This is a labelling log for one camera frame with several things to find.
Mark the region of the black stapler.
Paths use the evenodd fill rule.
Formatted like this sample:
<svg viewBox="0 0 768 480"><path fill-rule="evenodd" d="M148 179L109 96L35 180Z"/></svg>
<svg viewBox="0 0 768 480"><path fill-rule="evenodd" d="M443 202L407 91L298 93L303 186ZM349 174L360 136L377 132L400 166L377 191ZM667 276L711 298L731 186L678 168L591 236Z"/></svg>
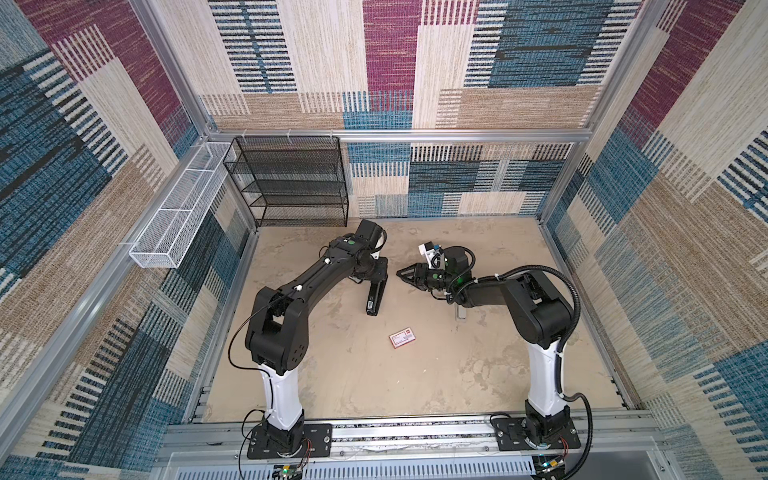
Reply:
<svg viewBox="0 0 768 480"><path fill-rule="evenodd" d="M384 291L386 288L387 280L383 279L377 282L371 282L367 301L366 301L366 314L369 316L377 316L383 300Z"/></svg>

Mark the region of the red white staple box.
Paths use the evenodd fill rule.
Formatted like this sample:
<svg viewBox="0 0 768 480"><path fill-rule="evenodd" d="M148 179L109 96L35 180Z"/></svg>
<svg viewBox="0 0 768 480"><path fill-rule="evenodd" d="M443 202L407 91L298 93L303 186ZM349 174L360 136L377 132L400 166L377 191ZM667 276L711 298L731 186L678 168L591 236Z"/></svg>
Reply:
<svg viewBox="0 0 768 480"><path fill-rule="evenodd" d="M416 340L415 334L411 328L405 328L389 336L390 343L394 349L401 348Z"/></svg>

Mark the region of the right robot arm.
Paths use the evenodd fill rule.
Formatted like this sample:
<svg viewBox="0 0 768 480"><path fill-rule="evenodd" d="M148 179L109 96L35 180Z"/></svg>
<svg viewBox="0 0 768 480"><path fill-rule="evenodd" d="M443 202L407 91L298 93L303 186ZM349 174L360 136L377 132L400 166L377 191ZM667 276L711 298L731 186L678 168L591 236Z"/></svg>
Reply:
<svg viewBox="0 0 768 480"><path fill-rule="evenodd" d="M530 388L523 431L533 448L551 445L569 429L573 398L563 390L564 350L581 315L575 287L558 270L525 265L502 274L475 277L476 255L463 246L422 246L425 261L396 272L403 282L465 309L507 308L528 344Z"/></svg>

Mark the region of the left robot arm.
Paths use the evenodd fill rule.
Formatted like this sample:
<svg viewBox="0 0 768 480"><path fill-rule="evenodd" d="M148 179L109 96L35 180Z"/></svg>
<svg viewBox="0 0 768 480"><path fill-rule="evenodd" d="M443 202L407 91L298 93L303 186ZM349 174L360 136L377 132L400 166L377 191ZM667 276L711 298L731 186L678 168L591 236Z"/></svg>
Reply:
<svg viewBox="0 0 768 480"><path fill-rule="evenodd" d="M262 288L244 322L245 348L263 381L266 409L262 423L248 435L250 459L294 456L310 449L304 433L297 368L309 347L309 316L338 283L368 282L365 311L378 314L388 279L388 259L380 255L386 231L362 220L353 233L329 242L318 260L293 281Z"/></svg>

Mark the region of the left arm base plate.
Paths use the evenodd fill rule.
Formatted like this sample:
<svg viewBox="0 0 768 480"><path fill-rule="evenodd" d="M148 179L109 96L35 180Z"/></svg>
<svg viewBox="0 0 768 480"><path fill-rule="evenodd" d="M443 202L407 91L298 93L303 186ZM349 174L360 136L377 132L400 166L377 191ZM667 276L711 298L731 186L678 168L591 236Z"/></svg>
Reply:
<svg viewBox="0 0 768 480"><path fill-rule="evenodd" d="M310 459L325 458L330 456L332 440L330 423L300 423L291 430L280 430L266 423L250 433L246 457L249 460L300 459L305 455Z"/></svg>

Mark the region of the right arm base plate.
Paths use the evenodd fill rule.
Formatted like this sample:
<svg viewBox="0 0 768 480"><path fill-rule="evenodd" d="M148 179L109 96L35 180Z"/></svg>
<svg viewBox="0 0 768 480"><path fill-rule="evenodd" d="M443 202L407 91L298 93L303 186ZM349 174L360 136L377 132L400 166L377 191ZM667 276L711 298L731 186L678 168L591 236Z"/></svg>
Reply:
<svg viewBox="0 0 768 480"><path fill-rule="evenodd" d="M527 417L491 415L489 422L498 449L503 452L578 450L586 439L578 433L570 418L541 423Z"/></svg>

